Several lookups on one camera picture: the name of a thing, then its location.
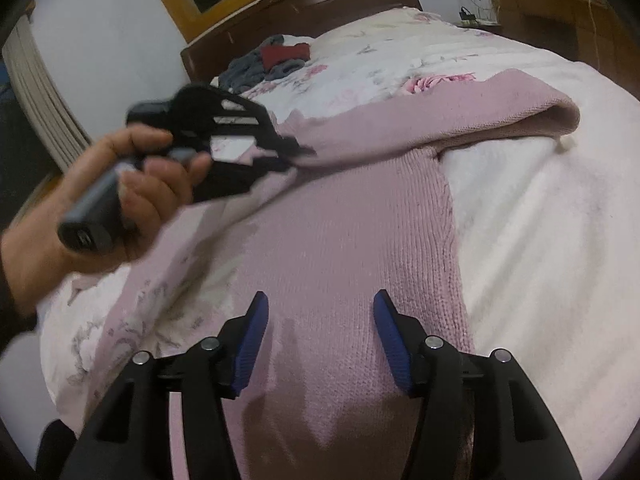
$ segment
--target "white blanket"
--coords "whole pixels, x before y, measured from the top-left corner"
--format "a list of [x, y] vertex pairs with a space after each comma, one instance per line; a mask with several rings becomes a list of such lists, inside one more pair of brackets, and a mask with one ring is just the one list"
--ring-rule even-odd
[[[582, 123], [563, 145], [495, 140], [442, 157], [465, 303], [478, 353], [513, 351], [584, 479], [595, 480], [640, 418], [640, 103], [584, 64], [414, 9], [384, 12], [317, 38], [305, 69], [247, 95], [281, 121], [296, 108], [306, 116], [332, 116], [393, 95], [410, 76], [484, 80], [507, 68], [565, 92], [580, 107]], [[263, 199], [254, 194], [221, 203], [220, 228]], [[198, 208], [190, 208], [165, 235], [184, 235], [197, 220]], [[136, 348], [168, 355], [193, 344], [198, 319], [225, 308], [237, 262], [209, 269], [171, 309], [147, 320], [153, 329], [116, 352], [113, 373]], [[62, 419], [76, 431], [102, 323], [127, 273], [123, 268], [103, 278], [70, 304], [68, 280], [44, 323], [44, 376]]]

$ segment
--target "black handheld device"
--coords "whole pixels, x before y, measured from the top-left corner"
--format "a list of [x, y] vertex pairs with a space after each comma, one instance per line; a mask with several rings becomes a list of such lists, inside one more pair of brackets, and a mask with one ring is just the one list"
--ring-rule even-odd
[[258, 147], [276, 152], [275, 156], [254, 158], [250, 166], [214, 161], [204, 181], [193, 190], [194, 202], [202, 202], [247, 193], [270, 171], [287, 171], [294, 156], [313, 153], [294, 137], [277, 134], [262, 105], [203, 84], [187, 85], [169, 101], [137, 104], [126, 122], [168, 130], [174, 142], [162, 152], [119, 160], [85, 192], [58, 226], [60, 241], [73, 251], [107, 253], [127, 230], [135, 229], [122, 217], [118, 176], [123, 170], [141, 169], [147, 155], [167, 156], [187, 165], [198, 152], [210, 153], [212, 136], [250, 136]]

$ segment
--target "black clamp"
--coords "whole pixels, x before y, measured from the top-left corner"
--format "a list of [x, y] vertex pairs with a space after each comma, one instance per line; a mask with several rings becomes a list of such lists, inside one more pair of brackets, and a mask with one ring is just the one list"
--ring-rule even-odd
[[132, 123], [168, 130], [174, 142], [160, 152], [120, 160], [85, 192], [58, 225], [60, 241], [71, 250], [107, 253], [134, 228], [122, 218], [118, 175], [122, 170], [140, 170], [147, 155], [188, 164], [198, 152], [211, 153], [212, 136], [253, 137], [259, 148], [275, 152], [254, 158], [251, 165], [214, 160], [204, 181], [193, 189], [194, 202], [204, 202], [248, 193], [267, 173], [291, 168], [293, 157], [315, 153], [294, 137], [280, 136], [264, 106], [203, 84], [187, 85], [169, 101], [135, 105], [127, 115], [127, 124]]
[[221, 399], [248, 385], [269, 319], [258, 292], [247, 313], [228, 320], [184, 354], [135, 354], [91, 416], [60, 480], [172, 480], [169, 392], [182, 393], [190, 478], [240, 480]]
[[402, 480], [453, 478], [464, 444], [464, 388], [474, 394], [470, 480], [580, 480], [558, 425], [509, 351], [458, 352], [399, 314], [386, 290], [373, 310], [396, 385], [423, 399]]
[[466, 7], [460, 7], [460, 19], [462, 22], [476, 22], [476, 15], [469, 12]]

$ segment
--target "gray cloth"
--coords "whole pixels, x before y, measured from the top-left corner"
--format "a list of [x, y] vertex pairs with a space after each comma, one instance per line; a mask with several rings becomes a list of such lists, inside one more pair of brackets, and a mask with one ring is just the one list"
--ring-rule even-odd
[[264, 76], [266, 81], [273, 81], [274, 79], [283, 79], [290, 73], [300, 70], [305, 65], [304, 59], [287, 59], [282, 63], [274, 66], [269, 73]]
[[284, 43], [282, 34], [270, 36], [256, 48], [235, 58], [229, 67], [218, 77], [218, 85], [223, 90], [241, 94], [256, 86], [266, 76], [262, 65], [260, 49], [268, 45], [281, 45]]

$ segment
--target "hand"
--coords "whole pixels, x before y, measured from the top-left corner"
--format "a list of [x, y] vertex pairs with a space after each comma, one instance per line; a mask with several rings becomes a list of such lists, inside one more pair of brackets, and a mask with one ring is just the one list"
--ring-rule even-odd
[[25, 315], [70, 272], [102, 272], [143, 256], [165, 223], [191, 203], [192, 187], [211, 164], [208, 153], [197, 155], [184, 168], [178, 162], [148, 157], [143, 171], [120, 175], [118, 195], [122, 213], [137, 227], [109, 254], [75, 253], [60, 243], [58, 223], [65, 212], [118, 158], [166, 148], [172, 135], [136, 124], [103, 137], [78, 158], [56, 190], [2, 236], [4, 274], [18, 309]]

